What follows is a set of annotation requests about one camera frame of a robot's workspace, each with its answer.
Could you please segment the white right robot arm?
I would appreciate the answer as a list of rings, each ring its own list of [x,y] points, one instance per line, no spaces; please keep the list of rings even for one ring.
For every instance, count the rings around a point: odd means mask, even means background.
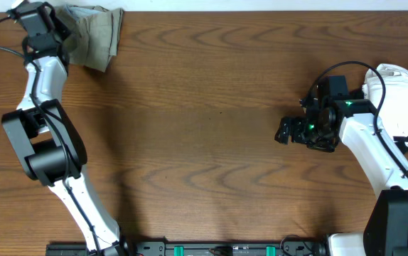
[[[329,235],[315,255],[408,255],[408,161],[369,100],[316,102],[303,117],[282,118],[275,140],[325,152],[343,143],[377,197],[364,231]]]

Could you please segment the grey-green cotton shorts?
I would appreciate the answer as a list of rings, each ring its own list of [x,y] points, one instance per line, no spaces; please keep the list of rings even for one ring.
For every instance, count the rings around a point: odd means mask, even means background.
[[[71,31],[65,40],[70,63],[105,72],[112,57],[117,55],[123,10],[63,5],[55,11]]]

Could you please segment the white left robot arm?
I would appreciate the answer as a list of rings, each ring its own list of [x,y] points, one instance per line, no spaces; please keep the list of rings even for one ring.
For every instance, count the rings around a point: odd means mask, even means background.
[[[68,27],[48,2],[18,1],[7,14],[27,32],[21,47],[25,94],[2,126],[27,177],[49,188],[85,238],[86,255],[132,255],[117,221],[87,177],[87,152],[61,105],[68,78]]]

